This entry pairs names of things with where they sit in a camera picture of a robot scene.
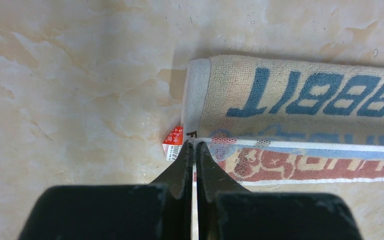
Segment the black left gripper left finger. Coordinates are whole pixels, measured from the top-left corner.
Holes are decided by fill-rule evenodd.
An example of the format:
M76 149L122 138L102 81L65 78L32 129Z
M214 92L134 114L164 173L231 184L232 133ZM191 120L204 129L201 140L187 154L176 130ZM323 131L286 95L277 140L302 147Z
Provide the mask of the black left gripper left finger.
M37 200L21 240L189 240L193 146L149 184L57 185Z

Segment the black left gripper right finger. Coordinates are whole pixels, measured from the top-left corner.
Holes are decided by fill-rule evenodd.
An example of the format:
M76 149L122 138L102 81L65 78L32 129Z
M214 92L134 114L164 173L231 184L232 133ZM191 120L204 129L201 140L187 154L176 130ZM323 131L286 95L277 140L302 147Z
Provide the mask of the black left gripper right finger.
M337 195L252 192L195 148L198 237L201 240L360 240L353 214Z

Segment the grey orange printed cloth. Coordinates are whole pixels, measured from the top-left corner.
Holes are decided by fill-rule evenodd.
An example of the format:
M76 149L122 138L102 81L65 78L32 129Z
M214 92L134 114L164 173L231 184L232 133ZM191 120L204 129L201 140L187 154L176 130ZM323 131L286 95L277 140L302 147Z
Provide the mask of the grey orange printed cloth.
M188 63L184 142L246 185L384 182L384 68L220 55Z

